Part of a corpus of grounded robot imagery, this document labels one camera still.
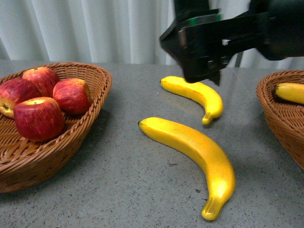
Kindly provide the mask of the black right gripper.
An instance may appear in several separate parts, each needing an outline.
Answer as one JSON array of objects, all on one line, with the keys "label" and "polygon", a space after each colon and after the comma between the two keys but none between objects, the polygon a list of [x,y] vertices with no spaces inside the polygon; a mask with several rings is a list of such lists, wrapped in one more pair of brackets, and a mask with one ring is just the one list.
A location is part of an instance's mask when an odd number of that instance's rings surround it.
[{"label": "black right gripper", "polygon": [[267,13],[249,11],[222,20],[210,14],[175,19],[160,36],[161,47],[178,63],[188,83],[210,80],[217,86],[221,70],[239,52],[257,48],[266,39]]}]

